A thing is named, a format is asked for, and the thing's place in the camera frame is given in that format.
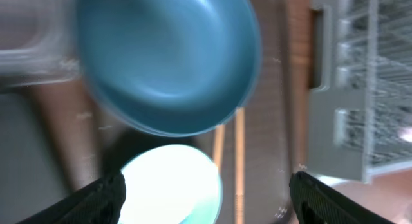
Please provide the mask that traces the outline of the dark blue plate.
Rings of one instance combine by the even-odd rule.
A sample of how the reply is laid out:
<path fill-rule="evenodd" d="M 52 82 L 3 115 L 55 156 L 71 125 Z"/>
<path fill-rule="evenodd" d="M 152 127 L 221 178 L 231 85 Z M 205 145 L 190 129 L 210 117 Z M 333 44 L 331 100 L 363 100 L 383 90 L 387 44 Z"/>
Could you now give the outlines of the dark blue plate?
<path fill-rule="evenodd" d="M 87 88 L 128 125 L 192 136 L 228 122 L 262 65 L 250 0 L 77 0 Z"/>

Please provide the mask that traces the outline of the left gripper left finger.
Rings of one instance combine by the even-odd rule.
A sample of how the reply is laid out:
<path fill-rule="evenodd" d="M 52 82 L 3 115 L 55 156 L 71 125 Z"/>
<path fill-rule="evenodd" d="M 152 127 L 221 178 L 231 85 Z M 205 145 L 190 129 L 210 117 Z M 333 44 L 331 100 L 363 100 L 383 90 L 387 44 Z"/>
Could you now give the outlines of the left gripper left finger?
<path fill-rule="evenodd" d="M 117 224 L 126 200 L 122 173 L 109 174 L 19 224 Z"/>

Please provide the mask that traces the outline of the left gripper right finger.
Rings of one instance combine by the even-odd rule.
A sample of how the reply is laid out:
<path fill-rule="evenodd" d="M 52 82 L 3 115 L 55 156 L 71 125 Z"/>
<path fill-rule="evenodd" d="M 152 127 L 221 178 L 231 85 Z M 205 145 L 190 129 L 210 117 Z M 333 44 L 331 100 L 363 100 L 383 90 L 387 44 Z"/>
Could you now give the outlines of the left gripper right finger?
<path fill-rule="evenodd" d="M 392 224 L 304 171 L 291 176 L 289 188 L 300 223 Z"/>

